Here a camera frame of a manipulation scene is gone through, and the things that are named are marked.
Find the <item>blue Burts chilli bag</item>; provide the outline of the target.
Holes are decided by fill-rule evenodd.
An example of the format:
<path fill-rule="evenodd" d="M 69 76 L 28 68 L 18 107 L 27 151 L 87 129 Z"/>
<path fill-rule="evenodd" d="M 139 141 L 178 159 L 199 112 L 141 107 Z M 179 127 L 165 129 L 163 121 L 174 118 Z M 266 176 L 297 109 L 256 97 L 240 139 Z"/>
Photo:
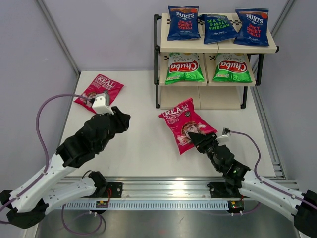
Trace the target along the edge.
<path fill-rule="evenodd" d="M 236 8 L 235 12 L 242 25 L 233 43 L 246 46 L 269 46 L 267 8 Z"/>
<path fill-rule="evenodd" d="M 200 39 L 198 6 L 169 6 L 170 29 L 168 41 Z"/>

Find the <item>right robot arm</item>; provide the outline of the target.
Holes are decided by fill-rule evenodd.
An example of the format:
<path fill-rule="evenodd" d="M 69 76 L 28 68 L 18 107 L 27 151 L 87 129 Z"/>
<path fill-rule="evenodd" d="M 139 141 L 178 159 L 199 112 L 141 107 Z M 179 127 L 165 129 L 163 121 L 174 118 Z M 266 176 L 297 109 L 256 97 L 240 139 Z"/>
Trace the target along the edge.
<path fill-rule="evenodd" d="M 301 233 L 317 236 L 317 194 L 286 188 L 258 174 L 235 159 L 226 145 L 219 145 L 217 135 L 188 133 L 196 149 L 209 158 L 225 179 L 229 193 L 238 193 L 264 204 L 293 222 Z"/>

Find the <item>green Chuba bag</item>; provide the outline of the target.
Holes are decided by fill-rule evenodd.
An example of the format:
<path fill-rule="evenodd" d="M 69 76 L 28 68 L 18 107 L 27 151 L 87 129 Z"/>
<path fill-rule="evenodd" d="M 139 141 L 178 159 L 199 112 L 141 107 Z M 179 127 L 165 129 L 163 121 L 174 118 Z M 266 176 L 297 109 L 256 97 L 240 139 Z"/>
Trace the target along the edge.
<path fill-rule="evenodd" d="M 251 77 L 243 54 L 218 53 L 215 59 L 214 82 L 251 83 Z"/>
<path fill-rule="evenodd" d="M 176 53 L 168 56 L 165 84 L 178 82 L 204 82 L 202 67 L 197 53 Z"/>

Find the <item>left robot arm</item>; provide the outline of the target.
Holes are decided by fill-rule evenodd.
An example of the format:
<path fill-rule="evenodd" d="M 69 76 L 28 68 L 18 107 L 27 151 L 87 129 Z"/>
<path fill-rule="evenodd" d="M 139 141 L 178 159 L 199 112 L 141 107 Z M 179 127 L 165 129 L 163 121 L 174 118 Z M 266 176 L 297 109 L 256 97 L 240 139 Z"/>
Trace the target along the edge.
<path fill-rule="evenodd" d="M 116 134 L 127 131 L 131 116 L 118 107 L 96 114 L 56 150 L 48 166 L 15 190 L 4 190 L 0 202 L 8 208 L 5 224 L 27 229 L 38 224 L 55 208 L 81 197 L 101 197 L 107 181 L 99 171 L 92 171 L 78 182 L 53 189 L 62 178 L 102 152 Z"/>

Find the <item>blue Burts sea salt bag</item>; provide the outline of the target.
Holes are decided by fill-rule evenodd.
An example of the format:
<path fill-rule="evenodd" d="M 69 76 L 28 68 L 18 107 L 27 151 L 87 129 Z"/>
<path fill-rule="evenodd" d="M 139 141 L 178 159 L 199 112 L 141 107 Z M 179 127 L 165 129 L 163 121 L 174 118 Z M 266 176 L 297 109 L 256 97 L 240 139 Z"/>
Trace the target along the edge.
<path fill-rule="evenodd" d="M 225 15 L 201 14 L 198 18 L 204 22 L 205 45 L 218 43 L 239 36 L 230 20 Z"/>

